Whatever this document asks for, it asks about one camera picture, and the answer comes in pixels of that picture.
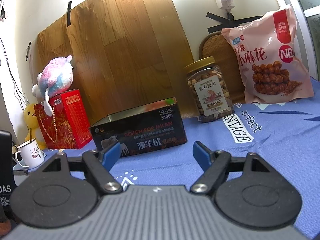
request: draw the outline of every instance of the red circle logo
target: red circle logo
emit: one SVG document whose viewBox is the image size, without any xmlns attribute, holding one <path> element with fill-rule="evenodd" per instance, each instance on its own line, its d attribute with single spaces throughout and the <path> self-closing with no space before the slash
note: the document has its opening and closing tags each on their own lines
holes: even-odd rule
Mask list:
<svg viewBox="0 0 320 240">
<path fill-rule="evenodd" d="M 282 45 L 279 49 L 279 57 L 285 63 L 293 61 L 293 49 L 289 45 Z"/>
</svg>

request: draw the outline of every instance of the red gift box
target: red gift box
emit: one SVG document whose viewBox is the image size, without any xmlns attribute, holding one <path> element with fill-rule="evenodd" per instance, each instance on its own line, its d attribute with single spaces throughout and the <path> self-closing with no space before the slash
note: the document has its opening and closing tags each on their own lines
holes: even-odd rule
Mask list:
<svg viewBox="0 0 320 240">
<path fill-rule="evenodd" d="M 41 104 L 34 106 L 36 117 L 49 149 L 81 149 L 92 140 L 90 123 L 78 89 L 49 99 L 53 115 Z"/>
</svg>

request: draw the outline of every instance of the jar label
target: jar label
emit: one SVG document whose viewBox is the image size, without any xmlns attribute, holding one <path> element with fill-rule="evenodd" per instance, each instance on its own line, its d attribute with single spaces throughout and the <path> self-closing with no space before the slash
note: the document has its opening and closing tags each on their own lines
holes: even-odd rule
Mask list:
<svg viewBox="0 0 320 240">
<path fill-rule="evenodd" d="M 193 85 L 205 116 L 219 113 L 228 108 L 217 75 L 200 80 Z"/>
</svg>

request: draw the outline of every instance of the black wire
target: black wire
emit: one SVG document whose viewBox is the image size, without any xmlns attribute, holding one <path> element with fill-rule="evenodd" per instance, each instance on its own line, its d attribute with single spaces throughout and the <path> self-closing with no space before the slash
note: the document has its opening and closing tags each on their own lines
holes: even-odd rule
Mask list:
<svg viewBox="0 0 320 240">
<path fill-rule="evenodd" d="M 3 52 L 4 52 L 4 57 L 5 57 L 5 60 L 7 61 L 9 73 L 10 73 L 10 76 L 11 76 L 11 79 L 12 79 L 12 82 L 13 82 L 13 86 L 14 86 L 14 90 L 15 90 L 17 96 L 19 97 L 19 98 L 17 98 L 17 99 L 19 100 L 19 104 L 20 104 L 20 107 L 21 107 L 22 111 L 24 111 L 22 100 L 24 101 L 24 100 L 26 100 L 26 98 L 24 97 L 24 95 L 22 94 L 22 92 L 20 91 L 20 89 L 18 88 L 17 82 L 15 81 L 15 79 L 14 79 L 14 77 L 13 77 L 13 75 L 12 75 L 11 69 L 10 69 L 10 67 L 9 67 L 9 60 L 8 60 L 7 52 L 6 52 L 6 50 L 5 50 L 5 47 L 4 47 L 4 44 L 3 44 L 3 41 L 2 41 L 2 39 L 1 39 L 1 37 L 0 37 L 0 41 L 1 41 L 1 43 L 2 43 Z"/>
</svg>

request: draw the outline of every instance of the mug rim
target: mug rim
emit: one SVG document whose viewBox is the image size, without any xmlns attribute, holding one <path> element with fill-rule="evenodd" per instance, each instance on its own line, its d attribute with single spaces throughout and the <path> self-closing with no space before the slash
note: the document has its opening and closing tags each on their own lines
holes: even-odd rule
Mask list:
<svg viewBox="0 0 320 240">
<path fill-rule="evenodd" d="M 30 143 L 34 142 L 35 140 L 36 140 L 35 138 L 33 138 L 31 141 L 28 140 L 28 141 L 24 142 L 23 144 L 19 145 L 19 146 L 17 147 L 17 149 L 23 148 L 23 147 L 29 145 Z"/>
</svg>

